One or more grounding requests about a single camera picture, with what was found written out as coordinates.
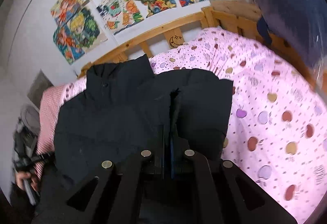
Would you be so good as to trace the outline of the left hand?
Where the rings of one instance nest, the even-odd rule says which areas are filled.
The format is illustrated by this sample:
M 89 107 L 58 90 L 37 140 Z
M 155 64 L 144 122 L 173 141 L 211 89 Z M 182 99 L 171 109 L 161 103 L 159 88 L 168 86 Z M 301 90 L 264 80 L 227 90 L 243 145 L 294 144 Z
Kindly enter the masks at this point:
M 23 191 L 25 191 L 24 180 L 31 180 L 30 183 L 34 191 L 39 191 L 39 180 L 37 175 L 31 174 L 30 172 L 19 171 L 15 174 L 16 185 Z

